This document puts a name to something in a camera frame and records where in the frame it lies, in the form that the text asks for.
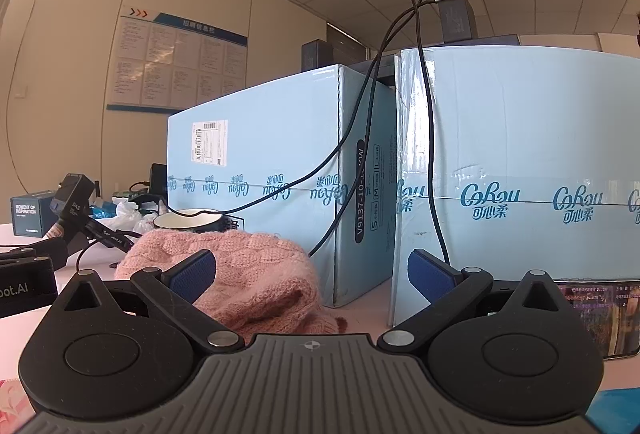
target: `barcode label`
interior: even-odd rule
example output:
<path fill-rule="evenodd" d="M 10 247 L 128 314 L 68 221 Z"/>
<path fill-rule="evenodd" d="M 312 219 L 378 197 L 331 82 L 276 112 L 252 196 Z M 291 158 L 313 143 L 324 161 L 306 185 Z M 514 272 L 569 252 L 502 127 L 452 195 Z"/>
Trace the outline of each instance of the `barcode label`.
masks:
<path fill-rule="evenodd" d="M 202 161 L 202 129 L 195 130 L 195 161 Z"/>
<path fill-rule="evenodd" d="M 195 122 L 191 133 L 191 161 L 226 167 L 228 121 Z"/>

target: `black box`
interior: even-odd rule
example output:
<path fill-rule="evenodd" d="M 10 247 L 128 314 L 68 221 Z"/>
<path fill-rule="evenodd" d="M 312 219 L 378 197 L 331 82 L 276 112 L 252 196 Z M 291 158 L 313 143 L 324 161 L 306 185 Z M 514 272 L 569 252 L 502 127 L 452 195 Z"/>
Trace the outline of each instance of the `black box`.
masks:
<path fill-rule="evenodd" d="M 45 190 L 11 198 L 14 236 L 44 237 L 58 221 L 49 207 L 56 192 Z"/>
<path fill-rule="evenodd" d="M 467 0 L 442 0 L 438 9 L 445 44 L 478 38 L 474 10 Z"/>
<path fill-rule="evenodd" d="M 324 68 L 334 63 L 334 47 L 322 39 L 302 45 L 302 71 Z"/>

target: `blue gripper pad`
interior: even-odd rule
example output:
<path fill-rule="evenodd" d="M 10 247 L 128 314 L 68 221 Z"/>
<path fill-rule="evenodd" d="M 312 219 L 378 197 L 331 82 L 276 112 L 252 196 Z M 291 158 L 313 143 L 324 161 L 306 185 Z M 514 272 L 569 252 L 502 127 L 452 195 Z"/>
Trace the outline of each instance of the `blue gripper pad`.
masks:
<path fill-rule="evenodd" d="M 216 258 L 210 250 L 200 250 L 162 272 L 160 281 L 193 304 L 216 279 Z"/>
<path fill-rule="evenodd" d="M 463 280 L 463 275 L 423 249 L 415 249 L 407 260 L 409 282 L 431 304 Z"/>

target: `white wall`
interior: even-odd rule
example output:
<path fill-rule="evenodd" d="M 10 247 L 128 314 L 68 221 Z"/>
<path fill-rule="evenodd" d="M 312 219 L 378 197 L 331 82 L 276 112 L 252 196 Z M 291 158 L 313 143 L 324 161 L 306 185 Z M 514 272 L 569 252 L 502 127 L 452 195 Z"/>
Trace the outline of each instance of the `white wall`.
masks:
<path fill-rule="evenodd" d="M 123 4 L 248 36 L 249 86 L 300 71 L 300 46 L 326 38 L 325 21 L 286 0 L 12 0 L 0 34 L 0 221 L 12 195 L 67 172 L 108 194 L 165 161 L 166 115 L 105 110 Z"/>
<path fill-rule="evenodd" d="M 520 44 L 525 46 L 553 46 L 556 48 L 579 48 L 581 50 L 595 50 L 600 52 L 598 37 L 590 36 L 518 36 Z"/>
<path fill-rule="evenodd" d="M 638 46 L 637 36 L 598 34 L 598 38 L 603 52 L 640 58 L 640 46 Z"/>

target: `pink knitted fabric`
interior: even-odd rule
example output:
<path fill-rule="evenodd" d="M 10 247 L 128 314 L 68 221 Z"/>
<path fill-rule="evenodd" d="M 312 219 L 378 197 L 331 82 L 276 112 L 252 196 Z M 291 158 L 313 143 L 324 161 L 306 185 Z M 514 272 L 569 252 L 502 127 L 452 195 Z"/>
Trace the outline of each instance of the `pink knitted fabric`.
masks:
<path fill-rule="evenodd" d="M 268 234 L 151 231 L 118 265 L 116 279 L 145 267 L 167 270 L 201 249 L 216 257 L 216 280 L 195 306 L 246 342 L 255 333 L 344 333 L 346 321 L 321 305 L 316 272 L 302 248 Z"/>

